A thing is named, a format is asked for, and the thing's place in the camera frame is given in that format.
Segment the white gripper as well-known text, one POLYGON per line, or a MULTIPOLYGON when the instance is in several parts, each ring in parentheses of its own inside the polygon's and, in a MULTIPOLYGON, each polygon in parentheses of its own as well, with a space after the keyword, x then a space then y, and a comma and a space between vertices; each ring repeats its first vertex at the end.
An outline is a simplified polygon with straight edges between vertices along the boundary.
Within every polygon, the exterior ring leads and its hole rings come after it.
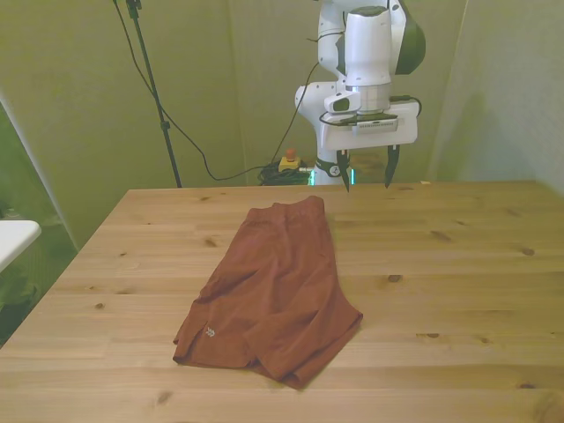
POLYGON ((418 137, 418 116, 416 100, 394 102, 390 109, 376 115, 324 113, 319 116, 321 147, 337 151, 338 169, 347 191, 351 185, 347 150, 388 146, 384 174, 384 184, 388 188, 399 162, 399 145, 412 144, 418 137))

